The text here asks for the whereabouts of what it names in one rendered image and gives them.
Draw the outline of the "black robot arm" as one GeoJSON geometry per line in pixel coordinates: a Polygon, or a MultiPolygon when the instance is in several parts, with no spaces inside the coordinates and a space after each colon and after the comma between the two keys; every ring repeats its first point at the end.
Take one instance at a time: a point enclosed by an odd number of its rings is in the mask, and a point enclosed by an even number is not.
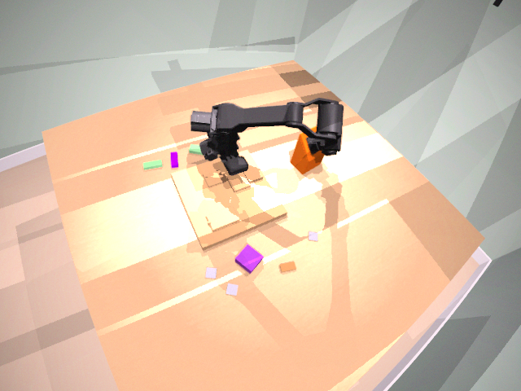
{"type": "Polygon", "coordinates": [[[192,111],[190,131],[207,132],[214,135],[199,143],[205,160],[215,160],[217,154],[225,151],[218,137],[234,138],[248,127],[282,126],[297,128],[308,137],[306,142],[311,155],[322,151],[325,156],[341,151],[344,106],[332,99],[317,98],[307,103],[288,102],[286,104],[241,108],[233,103],[212,106],[211,112],[192,111]],[[304,108],[318,104],[317,131],[303,124],[304,108]]]}

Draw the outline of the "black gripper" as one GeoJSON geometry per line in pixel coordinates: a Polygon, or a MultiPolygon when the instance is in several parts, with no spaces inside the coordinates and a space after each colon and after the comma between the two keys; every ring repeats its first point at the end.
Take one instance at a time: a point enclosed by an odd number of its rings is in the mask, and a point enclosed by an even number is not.
{"type": "Polygon", "coordinates": [[[225,151],[225,155],[219,156],[219,158],[229,175],[233,176],[247,171],[249,164],[244,156],[239,156],[237,151],[239,149],[239,145],[237,144],[237,141],[240,140],[239,135],[237,134],[234,138],[230,139],[222,137],[218,137],[218,139],[221,141],[221,145],[225,151]]]}

